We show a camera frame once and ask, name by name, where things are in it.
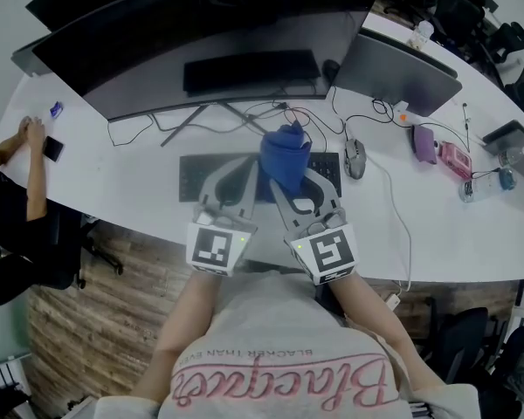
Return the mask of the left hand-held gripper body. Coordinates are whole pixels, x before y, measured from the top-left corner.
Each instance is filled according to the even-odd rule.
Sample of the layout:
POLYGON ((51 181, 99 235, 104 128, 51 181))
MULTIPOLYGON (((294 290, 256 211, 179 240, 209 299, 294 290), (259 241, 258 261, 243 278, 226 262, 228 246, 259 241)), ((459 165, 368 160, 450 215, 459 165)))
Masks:
POLYGON ((186 263, 197 271, 230 278, 257 229, 227 209, 199 204, 187 229, 186 263))

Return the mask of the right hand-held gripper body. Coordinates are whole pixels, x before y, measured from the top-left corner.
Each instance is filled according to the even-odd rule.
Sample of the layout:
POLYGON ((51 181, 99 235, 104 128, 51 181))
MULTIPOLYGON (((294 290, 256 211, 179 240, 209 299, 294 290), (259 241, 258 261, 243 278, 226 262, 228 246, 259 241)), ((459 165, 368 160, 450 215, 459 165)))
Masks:
POLYGON ((295 227, 284 242, 314 285, 345 278, 359 264, 354 229, 343 208, 295 227))

